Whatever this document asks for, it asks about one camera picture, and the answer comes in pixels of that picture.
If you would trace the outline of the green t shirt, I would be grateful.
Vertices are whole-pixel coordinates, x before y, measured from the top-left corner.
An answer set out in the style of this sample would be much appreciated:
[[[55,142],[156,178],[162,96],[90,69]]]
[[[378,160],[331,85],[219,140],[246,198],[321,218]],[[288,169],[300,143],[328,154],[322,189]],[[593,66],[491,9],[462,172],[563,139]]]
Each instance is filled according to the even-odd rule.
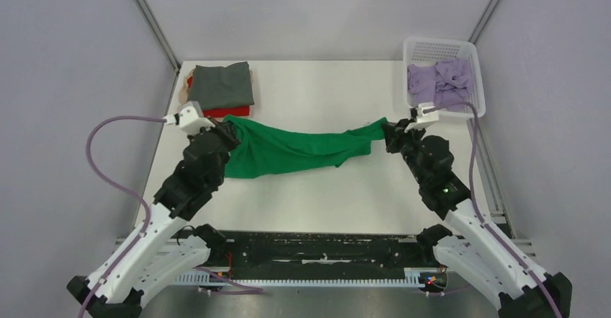
[[[343,133],[298,133],[228,115],[240,144],[231,152],[226,177],[255,179],[323,167],[371,154],[372,142],[384,139],[381,118]]]

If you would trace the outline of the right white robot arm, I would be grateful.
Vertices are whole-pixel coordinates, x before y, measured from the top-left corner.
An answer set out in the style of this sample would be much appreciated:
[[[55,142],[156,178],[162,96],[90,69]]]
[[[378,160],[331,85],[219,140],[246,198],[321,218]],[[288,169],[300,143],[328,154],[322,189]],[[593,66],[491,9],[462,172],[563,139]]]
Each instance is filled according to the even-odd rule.
[[[454,270],[500,317],[568,317],[571,281],[550,274],[479,210],[472,190],[452,170],[448,140],[412,128],[409,120],[381,128],[387,152],[402,156],[423,203],[443,221],[417,236],[418,261]]]

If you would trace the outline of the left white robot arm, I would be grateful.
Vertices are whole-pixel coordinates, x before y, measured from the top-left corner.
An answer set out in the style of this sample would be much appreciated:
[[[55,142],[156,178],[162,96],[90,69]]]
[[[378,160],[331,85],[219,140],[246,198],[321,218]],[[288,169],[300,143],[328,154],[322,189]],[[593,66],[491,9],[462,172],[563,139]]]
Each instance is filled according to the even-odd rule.
[[[192,235],[157,257],[159,250],[211,200],[223,184],[225,165],[239,141],[227,125],[188,137],[183,159],[154,195],[145,218],[98,269],[76,276],[67,285],[80,303],[78,315],[137,317],[146,304],[181,274],[202,265],[219,265],[226,246]]]

